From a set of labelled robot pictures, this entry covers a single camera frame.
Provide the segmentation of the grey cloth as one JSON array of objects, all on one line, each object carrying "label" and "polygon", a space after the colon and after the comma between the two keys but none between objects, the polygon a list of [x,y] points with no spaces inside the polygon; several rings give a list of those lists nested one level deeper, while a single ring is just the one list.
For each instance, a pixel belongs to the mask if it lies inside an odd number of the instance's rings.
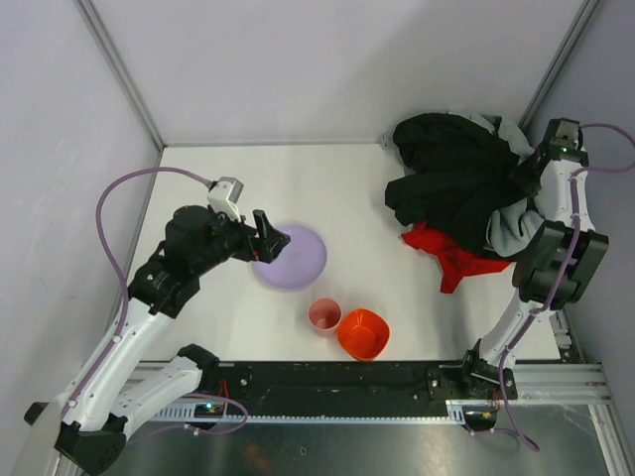
[{"label": "grey cloth", "polygon": [[[461,116],[505,141],[511,152],[519,157],[518,163],[535,152],[521,129],[508,119],[477,113],[461,113]],[[484,249],[511,260],[529,245],[543,221],[542,210],[530,198],[495,210],[486,227]]]}]

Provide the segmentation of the black cloth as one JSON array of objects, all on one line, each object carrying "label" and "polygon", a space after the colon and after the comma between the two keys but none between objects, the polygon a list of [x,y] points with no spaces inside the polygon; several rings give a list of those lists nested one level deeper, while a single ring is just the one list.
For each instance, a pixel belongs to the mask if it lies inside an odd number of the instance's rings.
[{"label": "black cloth", "polygon": [[508,144],[461,113],[424,113],[400,122],[391,144],[405,169],[389,181],[384,200],[403,225],[426,223],[463,250],[484,249],[493,211],[529,198],[510,180],[520,163]]}]

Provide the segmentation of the red cloth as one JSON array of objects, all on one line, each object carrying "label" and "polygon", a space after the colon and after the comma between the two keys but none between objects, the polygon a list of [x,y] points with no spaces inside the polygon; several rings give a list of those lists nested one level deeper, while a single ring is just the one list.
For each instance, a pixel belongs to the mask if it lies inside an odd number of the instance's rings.
[{"label": "red cloth", "polygon": [[437,258],[443,272],[442,294],[453,294],[464,278],[500,273],[511,265],[507,260],[485,258],[463,250],[449,235],[426,223],[415,224],[401,238],[409,247]]}]

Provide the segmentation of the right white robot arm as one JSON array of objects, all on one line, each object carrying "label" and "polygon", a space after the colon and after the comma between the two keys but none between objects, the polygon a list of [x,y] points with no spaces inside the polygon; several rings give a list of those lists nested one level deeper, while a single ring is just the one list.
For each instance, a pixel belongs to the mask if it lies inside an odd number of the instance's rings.
[{"label": "right white robot arm", "polygon": [[516,346],[535,321],[581,298],[604,257],[609,240],[595,232],[586,207],[588,166],[580,124],[560,118],[514,172],[545,219],[516,265],[510,304],[465,355],[458,387],[468,398],[486,400],[513,385]]}]

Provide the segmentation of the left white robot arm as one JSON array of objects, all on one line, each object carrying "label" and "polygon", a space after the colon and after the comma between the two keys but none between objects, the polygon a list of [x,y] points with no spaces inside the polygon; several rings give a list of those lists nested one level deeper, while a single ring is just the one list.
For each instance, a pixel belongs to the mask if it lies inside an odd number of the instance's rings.
[{"label": "left white robot arm", "polygon": [[198,392],[217,358],[190,344],[153,377],[129,391],[124,384],[149,347],[171,326],[199,291],[208,271],[236,259],[271,263],[290,243],[262,210],[255,224],[231,220],[211,207],[178,209],[165,239],[132,280],[120,317],[83,370],[47,404],[34,403],[25,418],[31,427],[16,475],[53,475],[66,458],[89,475],[100,475],[132,435],[171,402]]}]

